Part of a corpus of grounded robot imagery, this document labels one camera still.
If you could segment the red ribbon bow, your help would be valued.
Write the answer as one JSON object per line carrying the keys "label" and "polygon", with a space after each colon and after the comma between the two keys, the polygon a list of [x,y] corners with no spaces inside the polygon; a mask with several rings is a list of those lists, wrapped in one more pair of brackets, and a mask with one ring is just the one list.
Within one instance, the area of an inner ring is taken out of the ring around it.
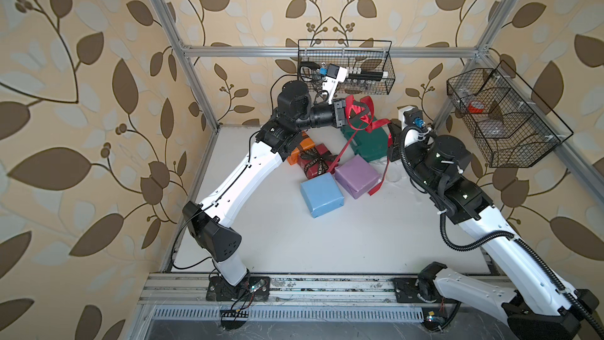
{"label": "red ribbon bow", "polygon": [[355,100],[353,95],[346,97],[344,100],[344,119],[347,126],[354,130],[354,133],[341,149],[338,156],[334,159],[334,162],[328,170],[329,173],[335,171],[335,164],[340,161],[344,152],[358,132],[367,132],[371,134],[376,129],[391,123],[391,121],[387,119],[374,120],[374,102],[370,96],[365,96],[360,100]]}

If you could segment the purple gift box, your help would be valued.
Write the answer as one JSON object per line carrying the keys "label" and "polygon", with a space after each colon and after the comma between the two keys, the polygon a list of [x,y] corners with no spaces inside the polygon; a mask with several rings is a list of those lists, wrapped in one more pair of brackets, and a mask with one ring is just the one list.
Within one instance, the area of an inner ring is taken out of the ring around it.
{"label": "purple gift box", "polygon": [[358,199],[378,184],[380,175],[360,155],[355,155],[335,168],[334,178],[354,199]]}

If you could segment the blue gift box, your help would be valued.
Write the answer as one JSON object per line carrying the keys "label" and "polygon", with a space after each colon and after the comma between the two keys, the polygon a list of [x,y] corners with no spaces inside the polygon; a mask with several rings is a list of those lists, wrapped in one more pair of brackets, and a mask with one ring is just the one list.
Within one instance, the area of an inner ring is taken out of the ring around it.
{"label": "blue gift box", "polygon": [[330,173],[303,182],[300,185],[300,193],[313,218],[321,217],[344,205],[344,195]]}

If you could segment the white ribbon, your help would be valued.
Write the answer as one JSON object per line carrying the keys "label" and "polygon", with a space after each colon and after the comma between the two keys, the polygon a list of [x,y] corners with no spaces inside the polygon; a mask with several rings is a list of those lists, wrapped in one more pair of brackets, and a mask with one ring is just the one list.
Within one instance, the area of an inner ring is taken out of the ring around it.
{"label": "white ribbon", "polygon": [[414,185],[400,161],[390,162],[386,166],[386,159],[382,158],[370,163],[378,172],[379,182],[382,184],[379,190],[373,194],[376,198],[385,198],[394,195],[420,195],[422,190]]}

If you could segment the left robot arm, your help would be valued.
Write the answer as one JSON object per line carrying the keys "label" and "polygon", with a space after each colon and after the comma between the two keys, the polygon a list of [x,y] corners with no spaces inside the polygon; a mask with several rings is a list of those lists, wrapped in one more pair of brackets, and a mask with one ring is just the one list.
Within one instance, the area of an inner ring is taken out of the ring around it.
{"label": "left robot arm", "polygon": [[185,204],[186,229],[209,252],[228,285],[240,286],[249,278],[249,270],[238,255],[242,236],[231,228],[234,220],[263,180],[297,149],[303,131],[344,125],[345,100],[333,97],[338,84],[325,78],[320,95],[327,99],[314,103],[304,81],[286,83],[270,119],[248,141],[248,154],[241,163],[209,196]]}

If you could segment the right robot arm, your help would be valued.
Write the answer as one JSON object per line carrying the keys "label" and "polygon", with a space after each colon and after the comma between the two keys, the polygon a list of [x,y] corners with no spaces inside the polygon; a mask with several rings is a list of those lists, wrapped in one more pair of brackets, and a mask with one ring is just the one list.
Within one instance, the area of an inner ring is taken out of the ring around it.
{"label": "right robot arm", "polygon": [[453,300],[506,324],[519,339],[572,339],[582,324],[599,337],[599,300],[566,282],[504,219],[492,199],[463,175],[470,154],[451,135],[435,135],[420,119],[389,126],[389,160],[400,161],[414,187],[437,208],[439,232],[458,252],[483,249],[513,283],[498,287],[434,261],[415,289],[427,303]]}

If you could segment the orange gift box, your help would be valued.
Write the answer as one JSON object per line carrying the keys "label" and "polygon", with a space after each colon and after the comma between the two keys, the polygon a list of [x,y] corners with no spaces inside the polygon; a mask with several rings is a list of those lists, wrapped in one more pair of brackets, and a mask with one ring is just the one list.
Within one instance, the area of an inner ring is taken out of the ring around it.
{"label": "orange gift box", "polygon": [[316,144],[314,141],[308,136],[306,132],[302,132],[302,140],[297,145],[297,147],[292,151],[292,153],[287,157],[287,161],[290,165],[295,165],[298,162],[300,154],[315,147]]}

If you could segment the red object in basket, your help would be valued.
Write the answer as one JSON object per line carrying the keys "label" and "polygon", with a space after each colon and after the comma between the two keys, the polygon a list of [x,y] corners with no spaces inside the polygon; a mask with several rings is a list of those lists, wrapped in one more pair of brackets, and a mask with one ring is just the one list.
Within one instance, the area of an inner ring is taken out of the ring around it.
{"label": "red object in basket", "polygon": [[485,104],[480,100],[472,100],[467,105],[468,112],[471,114],[482,114],[485,111]]}

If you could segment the green plastic tool case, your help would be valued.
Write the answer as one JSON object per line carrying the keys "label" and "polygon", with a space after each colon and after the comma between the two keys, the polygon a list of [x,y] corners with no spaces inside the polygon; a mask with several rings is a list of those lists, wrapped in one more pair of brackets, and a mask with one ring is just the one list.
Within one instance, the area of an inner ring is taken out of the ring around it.
{"label": "green plastic tool case", "polygon": [[366,162],[376,161],[387,154],[389,135],[382,127],[372,132],[362,130],[353,136],[355,131],[345,126],[341,129],[341,133],[347,140],[352,139],[349,147],[355,155],[360,155]]}

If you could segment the socket set rail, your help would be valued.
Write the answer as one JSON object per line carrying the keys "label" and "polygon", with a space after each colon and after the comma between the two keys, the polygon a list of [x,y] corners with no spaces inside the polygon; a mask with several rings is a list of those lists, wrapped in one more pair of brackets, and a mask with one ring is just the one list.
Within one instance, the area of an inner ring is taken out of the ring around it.
{"label": "socket set rail", "polygon": [[[302,61],[297,68],[297,74],[300,78],[303,77],[308,81],[322,81],[322,76],[319,72],[321,65],[322,63],[319,64],[313,61]],[[381,81],[389,76],[388,72],[363,71],[360,68],[350,68],[347,70],[349,71],[347,79],[353,80]]]}

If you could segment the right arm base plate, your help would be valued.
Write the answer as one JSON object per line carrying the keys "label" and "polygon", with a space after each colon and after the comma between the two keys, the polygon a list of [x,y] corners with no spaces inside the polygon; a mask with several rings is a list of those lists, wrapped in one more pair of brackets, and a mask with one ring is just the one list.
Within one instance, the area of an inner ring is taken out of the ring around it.
{"label": "right arm base plate", "polygon": [[456,300],[441,296],[435,286],[417,277],[398,277],[392,280],[397,303],[405,304],[455,304]]}

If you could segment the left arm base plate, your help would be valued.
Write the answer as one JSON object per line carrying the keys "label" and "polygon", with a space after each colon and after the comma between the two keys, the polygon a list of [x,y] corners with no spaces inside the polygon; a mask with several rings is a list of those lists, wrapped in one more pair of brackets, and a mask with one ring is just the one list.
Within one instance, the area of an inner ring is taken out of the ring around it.
{"label": "left arm base plate", "polygon": [[247,275],[236,286],[231,286],[220,275],[209,279],[206,293],[208,302],[235,302],[238,299],[251,298],[255,302],[266,302],[271,289],[271,278],[268,276]]}

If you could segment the aluminium front rail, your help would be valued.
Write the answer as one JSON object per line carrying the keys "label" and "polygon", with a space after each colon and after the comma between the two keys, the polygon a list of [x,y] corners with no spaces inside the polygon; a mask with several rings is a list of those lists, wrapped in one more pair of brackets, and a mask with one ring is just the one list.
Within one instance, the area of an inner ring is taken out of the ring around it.
{"label": "aluminium front rail", "polygon": [[416,275],[344,275],[344,274],[269,274],[250,277],[268,280],[259,291],[244,288],[239,293],[227,291],[216,274],[153,273],[140,294],[140,305],[229,305],[253,299],[254,305],[391,306],[452,305],[453,300],[437,297],[423,300],[416,287]]}

